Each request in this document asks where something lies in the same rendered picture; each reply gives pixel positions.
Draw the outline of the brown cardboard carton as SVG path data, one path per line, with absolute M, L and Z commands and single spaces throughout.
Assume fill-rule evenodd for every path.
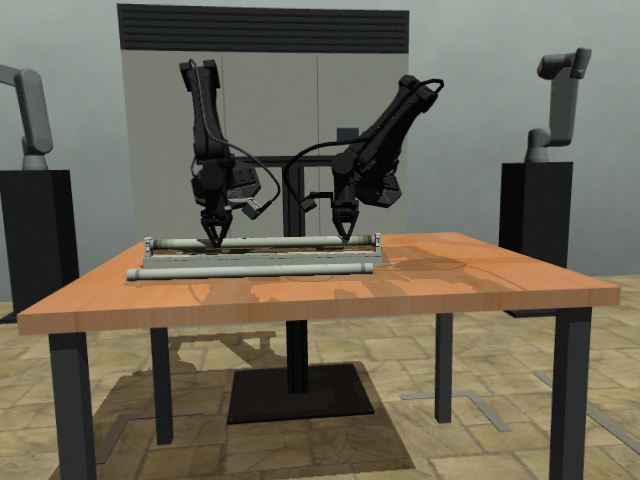
M 259 248 L 210 248 L 210 249 L 207 249 L 207 250 L 206 249 L 164 249 L 164 250 L 153 250 L 153 254 L 221 253 L 221 252 L 270 252 L 270 251 L 318 251 L 318 250 L 367 250 L 367 249 L 375 249 L 375 245 L 308 246 L 308 247 L 259 247 Z

